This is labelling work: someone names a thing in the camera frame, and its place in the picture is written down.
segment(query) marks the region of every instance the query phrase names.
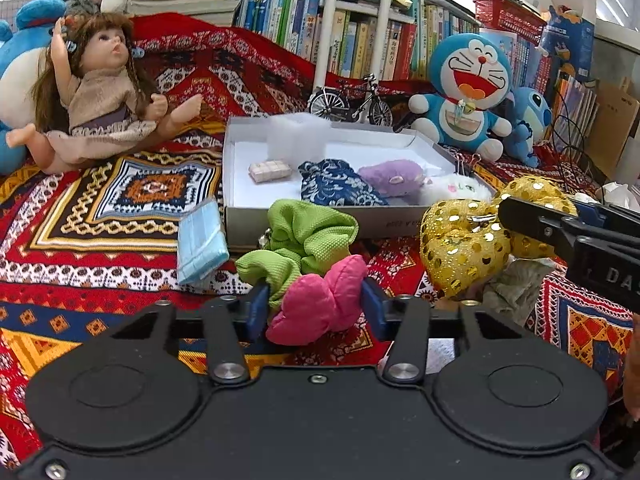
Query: blue floral cloth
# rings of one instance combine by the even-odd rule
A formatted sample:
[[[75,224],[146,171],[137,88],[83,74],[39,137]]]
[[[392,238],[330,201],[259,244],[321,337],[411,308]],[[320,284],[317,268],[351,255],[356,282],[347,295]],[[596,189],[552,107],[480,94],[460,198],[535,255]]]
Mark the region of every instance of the blue floral cloth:
[[[298,170],[302,175],[300,195],[306,202],[318,205],[388,205],[349,164],[338,158],[303,162]]]

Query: doraemon's eye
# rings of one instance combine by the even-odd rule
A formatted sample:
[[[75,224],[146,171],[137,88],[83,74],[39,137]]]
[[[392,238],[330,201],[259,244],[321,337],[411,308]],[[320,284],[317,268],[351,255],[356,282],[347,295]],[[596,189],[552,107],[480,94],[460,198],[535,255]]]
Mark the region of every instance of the doraemon's eye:
[[[484,54],[484,44],[480,40],[469,41],[469,51],[475,57],[482,56]]]
[[[488,64],[494,64],[498,62],[498,53],[491,45],[484,46],[484,57]]]

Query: red plastic basket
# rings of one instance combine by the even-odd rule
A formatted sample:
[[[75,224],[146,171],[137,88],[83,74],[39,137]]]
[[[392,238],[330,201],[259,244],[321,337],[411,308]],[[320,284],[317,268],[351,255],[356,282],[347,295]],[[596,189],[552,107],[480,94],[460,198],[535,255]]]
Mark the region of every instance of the red plastic basket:
[[[546,22],[516,0],[474,0],[476,20],[486,28],[515,32],[536,46]]]

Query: doll's beige dress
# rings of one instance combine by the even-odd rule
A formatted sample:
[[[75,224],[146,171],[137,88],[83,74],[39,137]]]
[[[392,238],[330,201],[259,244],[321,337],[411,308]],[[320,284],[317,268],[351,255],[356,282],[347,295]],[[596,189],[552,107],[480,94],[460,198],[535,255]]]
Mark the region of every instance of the doll's beige dress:
[[[47,138],[67,164],[109,158],[135,147],[156,129],[156,121],[136,116],[138,93],[126,67],[93,70],[82,79],[71,77],[69,133],[53,130]]]

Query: white pole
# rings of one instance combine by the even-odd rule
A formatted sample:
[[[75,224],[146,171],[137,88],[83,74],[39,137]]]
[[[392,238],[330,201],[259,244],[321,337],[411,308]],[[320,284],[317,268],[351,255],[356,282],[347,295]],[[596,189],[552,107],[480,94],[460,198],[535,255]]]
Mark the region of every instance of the white pole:
[[[334,26],[335,1],[336,0],[324,0],[322,28],[320,29],[320,42],[318,45],[318,60],[316,61],[316,74],[314,75],[314,93],[324,86],[326,68],[329,63],[331,30]]]
[[[391,0],[380,0],[378,7],[378,22],[376,23],[376,37],[373,42],[373,54],[371,55],[371,65],[369,73],[380,78],[380,69],[383,67],[382,51],[385,47],[386,24],[389,21],[389,9]]]

